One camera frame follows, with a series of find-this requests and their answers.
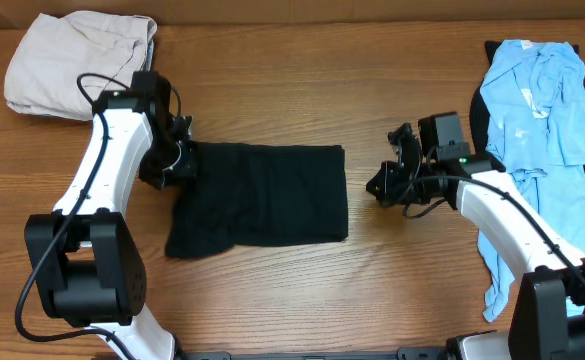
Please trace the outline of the black t-shirt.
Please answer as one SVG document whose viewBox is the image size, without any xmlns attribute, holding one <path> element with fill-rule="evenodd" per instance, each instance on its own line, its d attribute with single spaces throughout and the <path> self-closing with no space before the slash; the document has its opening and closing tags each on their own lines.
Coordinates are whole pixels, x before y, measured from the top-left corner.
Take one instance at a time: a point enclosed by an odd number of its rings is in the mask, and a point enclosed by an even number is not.
<svg viewBox="0 0 585 360">
<path fill-rule="evenodd" d="M 193 145 L 197 171 L 180 187 L 164 253 L 197 259 L 236 245 L 284 247 L 348 236 L 340 145 Z"/>
</svg>

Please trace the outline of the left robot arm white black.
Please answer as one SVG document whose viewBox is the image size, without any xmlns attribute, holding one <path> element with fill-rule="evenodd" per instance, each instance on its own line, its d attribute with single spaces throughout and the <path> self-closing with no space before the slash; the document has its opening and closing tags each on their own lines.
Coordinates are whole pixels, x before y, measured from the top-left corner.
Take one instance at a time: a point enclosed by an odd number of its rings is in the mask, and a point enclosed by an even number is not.
<svg viewBox="0 0 585 360">
<path fill-rule="evenodd" d="M 96 335 L 121 359 L 182 359 L 177 337 L 146 304 L 147 277 L 125 221 L 135 180 L 162 190 L 195 178 L 192 117 L 155 71 L 137 71 L 88 100 L 91 138 L 62 198 L 24 228 L 32 272 L 15 327 L 32 342 Z"/>
</svg>

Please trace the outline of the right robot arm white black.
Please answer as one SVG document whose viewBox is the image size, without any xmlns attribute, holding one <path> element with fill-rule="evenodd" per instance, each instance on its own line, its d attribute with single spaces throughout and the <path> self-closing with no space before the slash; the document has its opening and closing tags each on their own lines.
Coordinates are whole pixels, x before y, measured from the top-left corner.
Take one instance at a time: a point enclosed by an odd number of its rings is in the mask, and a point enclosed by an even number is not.
<svg viewBox="0 0 585 360">
<path fill-rule="evenodd" d="M 457 113 L 404 123 L 387 140 L 397 158 L 382 164 L 367 192 L 383 207 L 449 204 L 486 235 L 519 284 L 508 331 L 461 335 L 399 358 L 585 359 L 585 254 L 525 202 L 490 155 L 472 153 Z"/>
</svg>

